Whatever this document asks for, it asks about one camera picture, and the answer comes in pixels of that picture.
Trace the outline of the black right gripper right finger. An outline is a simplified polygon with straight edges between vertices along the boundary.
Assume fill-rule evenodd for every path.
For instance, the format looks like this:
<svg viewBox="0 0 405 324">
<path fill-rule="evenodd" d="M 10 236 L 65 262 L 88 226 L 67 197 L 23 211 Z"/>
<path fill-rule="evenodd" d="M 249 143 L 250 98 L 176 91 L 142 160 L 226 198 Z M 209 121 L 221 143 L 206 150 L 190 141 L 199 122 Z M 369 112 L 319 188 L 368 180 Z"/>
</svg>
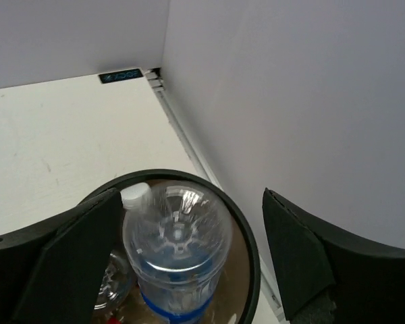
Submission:
<svg viewBox="0 0 405 324">
<path fill-rule="evenodd" d="M 263 217 L 291 323 L 405 323 L 405 249 L 319 219 L 273 190 Z"/>
</svg>

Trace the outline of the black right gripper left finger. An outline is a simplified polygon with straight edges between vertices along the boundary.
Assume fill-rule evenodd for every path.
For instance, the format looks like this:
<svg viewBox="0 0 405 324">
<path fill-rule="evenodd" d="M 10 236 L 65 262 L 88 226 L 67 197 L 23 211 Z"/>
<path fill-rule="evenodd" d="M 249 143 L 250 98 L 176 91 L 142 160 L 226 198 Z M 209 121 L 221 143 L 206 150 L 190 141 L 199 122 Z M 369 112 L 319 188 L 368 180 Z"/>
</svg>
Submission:
<svg viewBox="0 0 405 324">
<path fill-rule="evenodd" d="M 115 188 L 0 235 L 0 323 L 90 323 L 122 200 Z"/>
</svg>

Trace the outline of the clear bottle white cap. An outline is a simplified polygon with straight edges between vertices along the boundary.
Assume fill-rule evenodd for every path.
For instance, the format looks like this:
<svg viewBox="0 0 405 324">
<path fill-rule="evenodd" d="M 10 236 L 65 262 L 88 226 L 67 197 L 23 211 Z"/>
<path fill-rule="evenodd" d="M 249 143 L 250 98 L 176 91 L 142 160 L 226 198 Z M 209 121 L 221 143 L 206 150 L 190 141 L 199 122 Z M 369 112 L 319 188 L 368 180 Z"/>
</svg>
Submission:
<svg viewBox="0 0 405 324">
<path fill-rule="evenodd" d="M 105 270 L 94 314 L 103 315 L 117 309 L 136 283 L 136 275 L 127 256 L 112 250 Z"/>
</svg>

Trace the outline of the clear bottle light blue label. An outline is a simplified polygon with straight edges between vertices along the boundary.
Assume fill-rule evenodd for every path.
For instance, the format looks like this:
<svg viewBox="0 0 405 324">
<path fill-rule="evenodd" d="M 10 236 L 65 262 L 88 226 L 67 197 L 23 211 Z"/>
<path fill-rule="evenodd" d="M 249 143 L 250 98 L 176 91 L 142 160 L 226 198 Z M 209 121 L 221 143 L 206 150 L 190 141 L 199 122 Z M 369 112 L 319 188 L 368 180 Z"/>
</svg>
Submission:
<svg viewBox="0 0 405 324">
<path fill-rule="evenodd" d="M 141 182 L 124 188 L 120 192 L 122 205 L 125 210 L 139 209 L 147 203 L 152 195 L 151 187 Z"/>
</svg>

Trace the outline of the clear bottle dark blue label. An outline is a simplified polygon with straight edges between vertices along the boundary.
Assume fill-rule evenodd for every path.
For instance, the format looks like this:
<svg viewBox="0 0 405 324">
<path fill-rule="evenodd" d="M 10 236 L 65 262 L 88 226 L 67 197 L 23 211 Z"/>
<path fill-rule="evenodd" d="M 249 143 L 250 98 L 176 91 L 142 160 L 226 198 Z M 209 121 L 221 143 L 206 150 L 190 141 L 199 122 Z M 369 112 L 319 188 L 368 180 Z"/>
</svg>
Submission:
<svg viewBox="0 0 405 324">
<path fill-rule="evenodd" d="M 151 187 L 125 210 L 122 240 L 142 299 L 164 323 L 198 323 L 211 302 L 233 238 L 232 216 L 209 189 L 187 181 Z"/>
</svg>

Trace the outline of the brown cylindrical bin black rim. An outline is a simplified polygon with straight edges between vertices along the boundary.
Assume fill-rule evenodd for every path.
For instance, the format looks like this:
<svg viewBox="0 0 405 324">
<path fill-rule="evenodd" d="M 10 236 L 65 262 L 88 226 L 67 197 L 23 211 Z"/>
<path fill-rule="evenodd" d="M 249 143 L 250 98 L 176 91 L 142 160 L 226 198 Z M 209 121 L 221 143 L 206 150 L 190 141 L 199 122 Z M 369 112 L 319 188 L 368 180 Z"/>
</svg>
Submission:
<svg viewBox="0 0 405 324">
<path fill-rule="evenodd" d="M 261 265 L 253 232 L 237 204 L 218 186 L 201 177 L 172 169 L 145 169 L 119 176 L 92 191 L 83 201 L 115 188 L 146 182 L 156 184 L 170 181 L 187 181 L 199 184 L 221 197 L 232 215 L 233 242 L 220 282 L 217 286 L 210 309 L 215 311 L 214 322 L 226 323 L 225 316 L 231 317 L 237 311 L 236 323 L 251 324 L 259 301 L 261 288 Z"/>
</svg>

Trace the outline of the right blue logo sticker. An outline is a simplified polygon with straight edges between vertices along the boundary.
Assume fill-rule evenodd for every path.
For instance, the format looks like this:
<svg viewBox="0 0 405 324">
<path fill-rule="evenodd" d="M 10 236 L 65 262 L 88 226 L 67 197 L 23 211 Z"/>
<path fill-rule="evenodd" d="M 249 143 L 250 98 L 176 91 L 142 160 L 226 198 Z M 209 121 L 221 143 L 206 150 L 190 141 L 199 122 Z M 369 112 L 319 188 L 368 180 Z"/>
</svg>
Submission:
<svg viewBox="0 0 405 324">
<path fill-rule="evenodd" d="M 114 82 L 121 82 L 126 80 L 133 80 L 137 78 L 143 78 L 144 74 L 138 68 L 133 68 L 129 70 L 121 70 L 115 72 L 107 72 L 98 75 L 99 80 L 102 84 L 110 84 Z"/>
</svg>

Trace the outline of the aluminium right side rail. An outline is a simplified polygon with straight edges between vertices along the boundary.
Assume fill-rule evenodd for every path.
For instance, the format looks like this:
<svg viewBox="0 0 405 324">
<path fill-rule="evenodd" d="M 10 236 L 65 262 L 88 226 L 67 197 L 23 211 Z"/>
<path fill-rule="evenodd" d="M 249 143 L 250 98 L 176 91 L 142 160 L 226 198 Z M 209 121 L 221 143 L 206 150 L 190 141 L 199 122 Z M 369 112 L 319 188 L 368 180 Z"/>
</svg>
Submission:
<svg viewBox="0 0 405 324">
<path fill-rule="evenodd" d="M 144 74 L 148 82 L 156 94 L 158 101 L 170 120 L 176 134 L 180 138 L 182 145 L 191 160 L 196 173 L 216 185 L 221 187 L 215 172 L 212 170 L 209 162 L 205 158 L 198 141 L 195 139 L 192 129 L 189 126 L 180 106 L 176 103 L 171 93 L 165 89 L 165 83 L 161 76 L 161 70 L 153 68 L 145 70 Z M 260 260 L 261 268 L 261 288 L 260 291 L 264 295 L 259 299 L 256 308 L 255 320 L 262 319 L 264 322 L 269 323 L 287 323 L 288 321 L 284 315 L 284 309 L 281 305 L 279 289 L 277 282 L 272 276 L 268 266 L 262 258 Z"/>
</svg>

